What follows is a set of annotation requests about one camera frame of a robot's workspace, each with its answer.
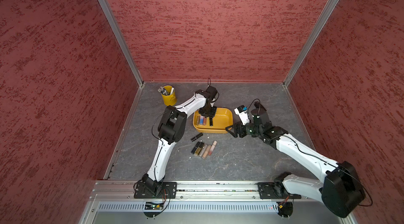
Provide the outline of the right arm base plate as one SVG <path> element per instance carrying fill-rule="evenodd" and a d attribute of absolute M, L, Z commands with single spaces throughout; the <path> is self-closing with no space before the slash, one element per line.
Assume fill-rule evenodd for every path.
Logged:
<path fill-rule="evenodd" d="M 257 183 L 260 199 L 285 200 L 301 199 L 301 195 L 290 194 L 286 191 L 282 183 Z"/>

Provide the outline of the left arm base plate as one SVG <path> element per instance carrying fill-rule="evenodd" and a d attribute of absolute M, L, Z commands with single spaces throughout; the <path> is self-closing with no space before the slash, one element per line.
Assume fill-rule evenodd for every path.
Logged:
<path fill-rule="evenodd" d="M 148 186 L 143 181 L 134 185 L 134 199 L 175 199 L 177 193 L 176 182 L 162 182 Z"/>

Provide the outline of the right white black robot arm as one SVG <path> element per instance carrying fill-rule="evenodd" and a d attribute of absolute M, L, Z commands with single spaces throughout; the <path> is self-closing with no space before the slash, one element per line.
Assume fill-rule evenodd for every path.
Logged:
<path fill-rule="evenodd" d="M 282 152 L 309 170 L 315 179 L 283 172 L 272 183 L 277 198 L 288 200 L 300 195 L 323 203 L 338 217 L 346 218 L 366 198 L 357 171 L 348 162 L 339 163 L 327 158 L 297 140 L 287 130 L 274 126 L 267 110 L 259 103 L 249 111 L 244 105 L 235 108 L 240 121 L 226 127 L 234 138 L 247 135 L 259 138 L 264 144 Z"/>

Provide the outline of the bronze gold lipstick tube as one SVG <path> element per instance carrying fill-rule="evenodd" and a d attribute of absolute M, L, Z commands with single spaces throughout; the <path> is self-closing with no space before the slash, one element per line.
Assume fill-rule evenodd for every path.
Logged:
<path fill-rule="evenodd" d="M 197 119 L 196 119 L 196 121 L 195 121 L 195 123 L 196 123 L 197 126 L 200 124 L 200 119 L 201 119 L 201 117 L 200 117 L 200 116 L 197 116 Z"/>

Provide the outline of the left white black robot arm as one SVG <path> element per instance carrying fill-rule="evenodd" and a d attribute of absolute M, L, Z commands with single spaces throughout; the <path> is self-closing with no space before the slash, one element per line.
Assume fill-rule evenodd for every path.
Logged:
<path fill-rule="evenodd" d="M 154 197 L 161 194 L 166 167 L 175 145 L 182 139 L 186 122 L 189 116 L 196 111 L 200 115 L 214 118 L 219 93 L 216 88 L 209 85 L 206 90 L 197 90 L 193 96 L 180 105 L 166 107 L 158 124 L 158 147 L 148 172 L 143 175 L 140 183 L 148 193 Z"/>

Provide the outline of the pink beige lip gloss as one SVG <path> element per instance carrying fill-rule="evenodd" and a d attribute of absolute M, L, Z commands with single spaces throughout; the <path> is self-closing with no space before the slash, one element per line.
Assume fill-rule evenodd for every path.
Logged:
<path fill-rule="evenodd" d="M 213 144 L 211 145 L 210 149 L 209 149 L 209 152 L 208 152 L 208 155 L 209 155 L 209 156 L 213 153 L 213 151 L 214 151 L 216 145 L 217 145 L 217 141 L 215 140 L 215 141 L 213 142 Z"/>

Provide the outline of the yellow plastic storage box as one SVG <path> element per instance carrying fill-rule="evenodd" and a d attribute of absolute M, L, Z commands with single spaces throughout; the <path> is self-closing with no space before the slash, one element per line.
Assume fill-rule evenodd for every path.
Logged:
<path fill-rule="evenodd" d="M 196 125 L 195 121 L 197 116 L 201 116 L 198 111 L 193 115 L 193 126 L 200 133 L 212 134 L 226 134 L 226 127 L 233 124 L 233 114 L 228 108 L 217 108 L 216 115 L 213 118 L 213 127 L 209 125 L 209 118 L 207 118 L 207 125 Z"/>

